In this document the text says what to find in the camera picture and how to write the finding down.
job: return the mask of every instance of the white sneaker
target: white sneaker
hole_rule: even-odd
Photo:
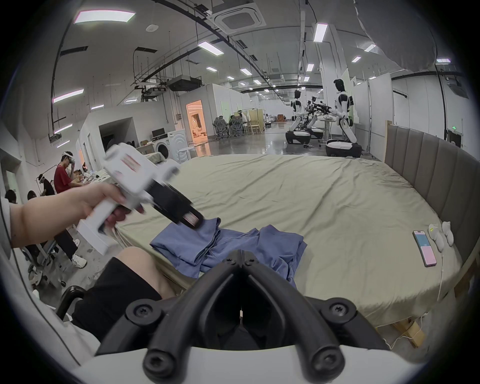
[[[87,260],[77,254],[72,256],[72,264],[75,268],[83,268],[87,265]]]

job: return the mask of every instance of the washing machine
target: washing machine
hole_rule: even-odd
[[[188,160],[188,155],[179,150],[188,147],[187,135],[185,130],[172,131],[167,133],[167,137],[154,142],[154,151],[160,152],[165,159],[173,159],[177,163],[183,163]]]

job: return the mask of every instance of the folded blue clothing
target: folded blue clothing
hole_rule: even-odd
[[[205,220],[193,230],[183,224],[170,223],[150,243],[182,274],[198,278],[231,251],[251,251],[262,264],[272,268],[295,286],[293,276],[307,247],[303,236],[281,232],[269,225],[243,233],[219,229],[220,219]]]

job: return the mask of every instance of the black shirt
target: black shirt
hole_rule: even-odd
[[[55,191],[53,190],[52,185],[47,179],[43,180],[43,188],[46,191],[45,196],[53,196],[55,194]]]

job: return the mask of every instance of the upholstered headboard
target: upholstered headboard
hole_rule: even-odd
[[[422,195],[442,221],[451,221],[463,262],[480,236],[480,162],[452,143],[387,126],[385,163]]]

